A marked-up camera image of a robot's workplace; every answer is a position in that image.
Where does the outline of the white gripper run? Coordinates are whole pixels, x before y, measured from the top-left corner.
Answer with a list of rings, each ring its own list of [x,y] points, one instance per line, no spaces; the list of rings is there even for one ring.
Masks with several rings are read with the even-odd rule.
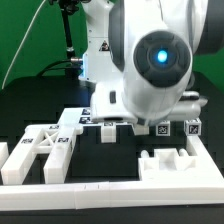
[[[184,121],[199,117],[208,99],[196,91],[181,96],[150,90],[146,96],[135,96],[138,105],[127,102],[122,84],[98,83],[91,97],[91,119],[94,122],[122,121],[142,126],[155,126],[164,120]]]

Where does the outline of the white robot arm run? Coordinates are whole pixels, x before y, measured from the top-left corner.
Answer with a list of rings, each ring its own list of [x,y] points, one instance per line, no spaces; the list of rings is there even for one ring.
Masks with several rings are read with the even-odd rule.
[[[91,119],[154,126],[195,119],[193,57],[224,48],[224,0],[84,0]]]

